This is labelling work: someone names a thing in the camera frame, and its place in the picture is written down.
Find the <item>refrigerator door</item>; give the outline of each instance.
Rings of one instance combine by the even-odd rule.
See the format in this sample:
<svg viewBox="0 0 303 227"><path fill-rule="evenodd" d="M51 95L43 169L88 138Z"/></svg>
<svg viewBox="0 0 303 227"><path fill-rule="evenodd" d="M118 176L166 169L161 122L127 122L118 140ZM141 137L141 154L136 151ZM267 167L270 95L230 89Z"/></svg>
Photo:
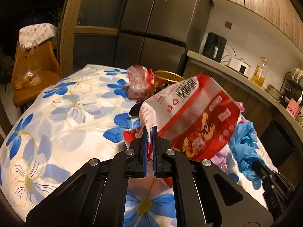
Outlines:
<svg viewBox="0 0 303 227"><path fill-rule="evenodd" d="M145 38L140 58L140 65L151 68L154 72L164 70L180 74L179 62L185 48L163 41Z"/></svg>
<svg viewBox="0 0 303 227"><path fill-rule="evenodd" d="M186 42L197 0L155 0L147 33Z"/></svg>
<svg viewBox="0 0 303 227"><path fill-rule="evenodd" d="M155 0L127 0L121 30L146 32Z"/></svg>
<svg viewBox="0 0 303 227"><path fill-rule="evenodd" d="M114 67L127 69L139 64L144 37L119 34Z"/></svg>

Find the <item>black trash can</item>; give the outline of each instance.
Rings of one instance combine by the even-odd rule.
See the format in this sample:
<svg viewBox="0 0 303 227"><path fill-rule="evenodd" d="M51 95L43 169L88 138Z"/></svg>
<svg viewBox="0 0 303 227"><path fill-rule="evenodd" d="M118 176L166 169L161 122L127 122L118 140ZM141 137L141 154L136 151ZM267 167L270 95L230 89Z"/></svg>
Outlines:
<svg viewBox="0 0 303 227"><path fill-rule="evenodd" d="M276 120L271 120L260 141L275 167L282 165L295 150L290 136Z"/></svg>

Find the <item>black air fryer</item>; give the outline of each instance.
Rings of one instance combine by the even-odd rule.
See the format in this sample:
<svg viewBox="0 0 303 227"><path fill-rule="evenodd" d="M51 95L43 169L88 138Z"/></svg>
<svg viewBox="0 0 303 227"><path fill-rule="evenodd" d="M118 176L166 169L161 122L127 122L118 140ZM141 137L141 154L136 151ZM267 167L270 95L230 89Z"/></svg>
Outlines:
<svg viewBox="0 0 303 227"><path fill-rule="evenodd" d="M220 62L225 49L225 44L226 39L224 37L209 32L202 54L212 60Z"/></svg>

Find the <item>stainless steel refrigerator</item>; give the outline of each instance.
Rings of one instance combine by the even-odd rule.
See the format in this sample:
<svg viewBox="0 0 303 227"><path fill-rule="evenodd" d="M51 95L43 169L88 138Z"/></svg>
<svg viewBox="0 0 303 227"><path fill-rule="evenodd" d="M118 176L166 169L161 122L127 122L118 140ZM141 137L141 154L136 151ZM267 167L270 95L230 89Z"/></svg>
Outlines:
<svg viewBox="0 0 303 227"><path fill-rule="evenodd" d="M211 0L127 0L114 66L182 75L187 50L199 51L210 8Z"/></svg>

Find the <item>blue latex glove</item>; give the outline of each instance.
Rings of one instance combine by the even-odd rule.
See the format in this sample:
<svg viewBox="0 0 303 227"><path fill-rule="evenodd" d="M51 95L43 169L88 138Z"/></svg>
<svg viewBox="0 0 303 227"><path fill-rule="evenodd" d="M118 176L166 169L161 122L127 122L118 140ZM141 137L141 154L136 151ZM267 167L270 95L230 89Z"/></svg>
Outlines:
<svg viewBox="0 0 303 227"><path fill-rule="evenodd" d="M239 171L252 181L254 189L261 187L261 179L252 170L251 165L258 160L264 164L263 159L257 155L257 136L253 134L254 126L252 122L238 124L228 145L238 163Z"/></svg>

